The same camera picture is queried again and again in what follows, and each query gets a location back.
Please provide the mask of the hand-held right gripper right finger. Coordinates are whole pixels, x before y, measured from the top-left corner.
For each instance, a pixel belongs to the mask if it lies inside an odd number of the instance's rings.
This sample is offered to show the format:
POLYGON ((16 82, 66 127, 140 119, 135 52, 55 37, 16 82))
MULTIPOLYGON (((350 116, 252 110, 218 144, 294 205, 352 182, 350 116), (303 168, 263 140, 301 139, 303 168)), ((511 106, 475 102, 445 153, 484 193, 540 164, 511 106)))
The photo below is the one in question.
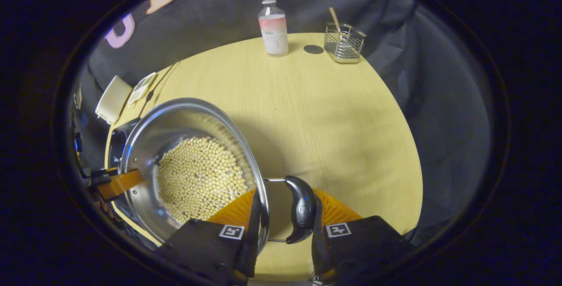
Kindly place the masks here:
POLYGON ((362 217, 327 192, 313 192, 312 260, 323 284, 371 284, 413 250, 380 216, 362 217))

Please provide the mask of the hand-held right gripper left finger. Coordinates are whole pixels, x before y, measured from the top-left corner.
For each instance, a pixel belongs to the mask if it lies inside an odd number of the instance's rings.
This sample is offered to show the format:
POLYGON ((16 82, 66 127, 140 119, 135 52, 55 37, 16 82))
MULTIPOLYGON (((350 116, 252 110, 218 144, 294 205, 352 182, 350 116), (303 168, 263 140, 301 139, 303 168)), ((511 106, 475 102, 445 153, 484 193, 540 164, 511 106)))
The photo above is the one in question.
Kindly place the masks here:
POLYGON ((250 190, 207 221, 185 222, 156 253, 209 284, 247 284, 255 272, 260 214, 259 194, 250 190))

